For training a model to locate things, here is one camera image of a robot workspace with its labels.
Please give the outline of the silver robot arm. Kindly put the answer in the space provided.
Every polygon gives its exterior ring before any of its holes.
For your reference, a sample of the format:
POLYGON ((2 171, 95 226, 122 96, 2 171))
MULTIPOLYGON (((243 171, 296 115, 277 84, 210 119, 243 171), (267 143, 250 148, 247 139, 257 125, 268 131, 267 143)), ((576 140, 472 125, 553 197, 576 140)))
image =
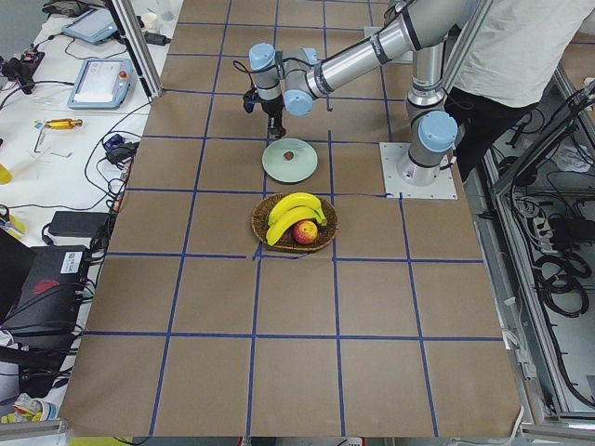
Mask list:
POLYGON ((318 59, 313 48, 281 51, 269 43, 256 44, 248 54, 251 87, 243 96, 244 109, 252 112, 261 106, 270 134, 281 138, 284 112, 304 116, 316 99, 411 52, 414 68, 406 109, 417 132, 427 114, 443 109, 444 41, 466 5, 464 1, 396 1, 386 11, 383 27, 326 59, 318 59))

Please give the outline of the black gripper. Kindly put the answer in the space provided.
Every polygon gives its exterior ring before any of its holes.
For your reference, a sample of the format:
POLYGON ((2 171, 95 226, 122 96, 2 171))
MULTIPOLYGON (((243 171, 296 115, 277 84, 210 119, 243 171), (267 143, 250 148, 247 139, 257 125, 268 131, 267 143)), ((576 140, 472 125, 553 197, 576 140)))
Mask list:
POLYGON ((271 137, 282 138, 284 136, 283 109, 284 99, 282 95, 271 99, 260 99, 262 110, 269 116, 268 132, 271 137))

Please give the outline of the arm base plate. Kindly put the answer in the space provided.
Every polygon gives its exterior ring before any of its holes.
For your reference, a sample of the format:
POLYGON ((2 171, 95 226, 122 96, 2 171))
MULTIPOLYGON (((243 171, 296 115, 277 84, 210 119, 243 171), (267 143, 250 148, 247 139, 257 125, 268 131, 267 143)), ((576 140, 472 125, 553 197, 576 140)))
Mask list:
POLYGON ((448 155, 437 166, 421 167, 410 159, 409 147, 409 143, 379 143, 385 195, 394 199, 456 200, 448 155))

